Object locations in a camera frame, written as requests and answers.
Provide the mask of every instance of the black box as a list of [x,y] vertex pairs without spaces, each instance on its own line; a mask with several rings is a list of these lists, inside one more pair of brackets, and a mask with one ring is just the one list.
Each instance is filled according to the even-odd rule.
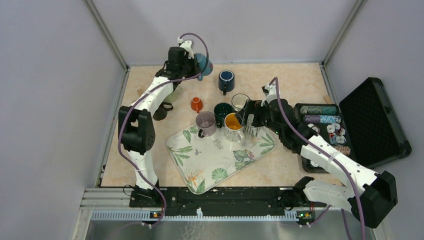
[[[369,77],[346,98],[335,104],[298,103],[294,106],[295,117],[304,122],[302,106],[335,106],[335,115],[341,117],[345,128],[345,146],[350,147],[350,157],[357,163],[375,168],[396,159],[407,157],[411,151],[401,124],[393,110],[389,97],[379,78]],[[320,135],[329,142],[324,123],[314,123]],[[309,173],[325,173],[321,167],[313,167],[311,161],[302,157],[302,166]]]

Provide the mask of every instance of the case lid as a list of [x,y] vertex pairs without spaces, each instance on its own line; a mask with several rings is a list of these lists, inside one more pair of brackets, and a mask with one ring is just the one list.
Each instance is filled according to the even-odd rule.
[[375,168],[411,153],[379,78],[369,77],[339,104],[356,161]]

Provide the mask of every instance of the black foam lining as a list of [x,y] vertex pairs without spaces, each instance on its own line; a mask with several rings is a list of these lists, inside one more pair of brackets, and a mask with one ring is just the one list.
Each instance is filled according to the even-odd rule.
[[356,161],[370,166],[400,154],[400,146],[371,81],[340,102]]

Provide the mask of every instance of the wooden tabletop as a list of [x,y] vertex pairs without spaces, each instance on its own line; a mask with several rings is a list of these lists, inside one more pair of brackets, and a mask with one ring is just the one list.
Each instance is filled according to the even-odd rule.
[[[162,66],[131,67],[122,105],[128,106],[140,96],[139,89],[147,89],[155,73]],[[231,70],[235,75],[234,90],[223,95],[218,89],[218,75],[222,70]],[[214,65],[211,75],[203,81],[196,79],[179,85],[178,98],[174,109],[161,121],[154,121],[156,139],[152,148],[153,166],[162,187],[183,187],[185,183],[176,164],[166,149],[167,140],[195,123],[197,113],[190,107],[191,99],[199,97],[204,103],[202,111],[213,112],[218,103],[231,103],[238,93],[246,94],[252,100],[262,100],[262,86],[274,77],[279,79],[280,96],[294,106],[296,103],[325,103],[327,90],[318,63],[276,63],[276,64],[222,64]],[[114,132],[106,169],[101,185],[103,187],[134,186],[136,175],[133,167],[118,153],[118,127]],[[307,173],[302,169],[300,157],[277,144],[268,155],[250,164],[237,174],[223,181],[218,187],[264,187],[293,186],[302,177],[311,176],[331,184],[339,181],[327,173]]]

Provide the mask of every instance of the light blue mug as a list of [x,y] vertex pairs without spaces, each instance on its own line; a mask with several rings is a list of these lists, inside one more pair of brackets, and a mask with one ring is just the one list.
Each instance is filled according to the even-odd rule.
[[[196,61],[197,61],[197,64],[198,64],[198,67],[199,67],[200,71],[202,71],[203,68],[206,65],[206,56],[203,55],[203,54],[201,54],[201,53],[196,53],[196,54],[194,54],[194,57],[196,58]],[[212,73],[213,70],[214,70],[214,65],[212,64],[211,60],[209,59],[207,61],[207,67],[206,67],[206,69],[204,70],[204,72],[202,72],[200,74],[199,77],[197,77],[197,80],[202,81],[203,80],[203,76],[208,76],[209,74]]]

